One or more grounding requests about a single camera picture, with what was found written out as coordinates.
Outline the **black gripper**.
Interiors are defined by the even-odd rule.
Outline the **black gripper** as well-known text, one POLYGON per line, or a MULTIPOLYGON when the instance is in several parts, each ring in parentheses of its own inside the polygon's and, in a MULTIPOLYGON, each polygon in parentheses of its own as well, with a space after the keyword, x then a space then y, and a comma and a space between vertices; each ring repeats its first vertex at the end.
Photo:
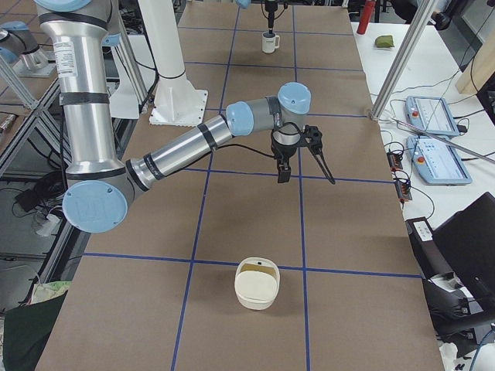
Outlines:
POLYGON ((265 0, 264 1, 264 15, 268 20, 268 34, 274 35, 274 20, 275 13, 278 10, 278 1, 277 0, 265 0))
POLYGON ((271 132, 271 150, 277 162, 278 183, 290 181, 291 166, 289 159, 295 154, 300 140, 300 134, 286 134, 282 131, 271 132))

